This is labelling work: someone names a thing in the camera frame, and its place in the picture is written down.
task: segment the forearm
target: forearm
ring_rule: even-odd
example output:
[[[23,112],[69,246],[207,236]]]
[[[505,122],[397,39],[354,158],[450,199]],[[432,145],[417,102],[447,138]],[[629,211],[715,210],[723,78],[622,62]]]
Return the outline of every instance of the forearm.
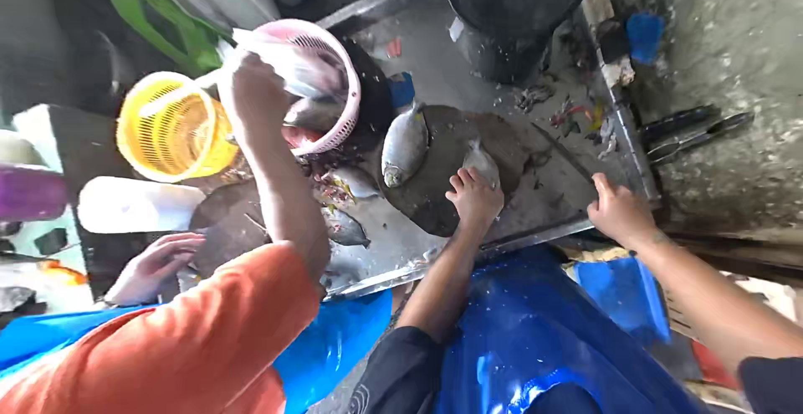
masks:
[[[458,230],[416,287],[396,327],[417,327],[442,342],[463,310],[474,259],[487,231],[485,226]]]
[[[281,134],[255,137],[240,133],[238,142],[254,172],[265,228],[274,241],[296,244],[317,281],[329,262],[329,240],[319,204]]]
[[[736,372],[751,356],[803,356],[803,330],[661,233],[635,249],[705,345]]]

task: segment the black plastic container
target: black plastic container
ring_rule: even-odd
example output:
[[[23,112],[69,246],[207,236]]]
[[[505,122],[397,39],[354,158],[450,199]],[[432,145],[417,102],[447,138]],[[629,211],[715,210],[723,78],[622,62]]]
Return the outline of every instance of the black plastic container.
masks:
[[[465,29],[460,51],[482,78],[525,79],[582,0],[449,0]]]

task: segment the orange sleeve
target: orange sleeve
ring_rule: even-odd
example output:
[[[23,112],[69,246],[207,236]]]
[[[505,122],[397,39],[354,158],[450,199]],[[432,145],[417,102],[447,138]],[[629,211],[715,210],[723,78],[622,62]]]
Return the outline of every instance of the orange sleeve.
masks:
[[[284,393],[269,367],[319,304],[293,245],[262,246],[167,305],[98,327],[55,368],[16,384],[0,411],[5,403],[82,414],[278,409]],[[255,392],[270,399],[243,399]]]

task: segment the cutting board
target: cutting board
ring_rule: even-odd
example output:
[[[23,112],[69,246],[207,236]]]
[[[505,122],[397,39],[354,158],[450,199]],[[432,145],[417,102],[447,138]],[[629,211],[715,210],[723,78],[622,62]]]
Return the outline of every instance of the cutting board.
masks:
[[[418,227],[429,234],[448,237],[455,233],[460,219],[444,194],[452,189],[449,177],[463,166],[470,141],[479,137],[496,161],[506,199],[519,186],[529,153],[513,126],[496,114],[465,112],[443,105],[427,105],[421,112],[430,131],[424,163],[401,187],[379,185],[388,202]]]

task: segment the blue plastic sheet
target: blue plastic sheet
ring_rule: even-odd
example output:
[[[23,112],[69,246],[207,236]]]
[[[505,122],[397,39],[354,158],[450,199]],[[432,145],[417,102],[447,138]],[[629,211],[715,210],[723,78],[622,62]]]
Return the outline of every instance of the blue plastic sheet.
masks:
[[[575,265],[577,283],[642,347],[670,342],[669,321],[655,278],[635,257]]]
[[[458,326],[444,358],[439,414],[520,414],[564,383],[587,391],[605,414],[706,412],[546,247],[478,271]]]
[[[274,362],[284,385],[286,414],[306,411],[335,389],[387,328],[392,302],[390,290],[385,290],[320,306],[315,320]],[[14,320],[0,332],[0,378],[137,309],[142,307]]]
[[[387,329],[392,302],[385,290],[320,306],[312,324],[273,363],[284,384],[285,414],[305,412],[336,388]]]
[[[0,332],[0,378],[78,342],[95,327],[138,309],[142,306],[17,318]]]

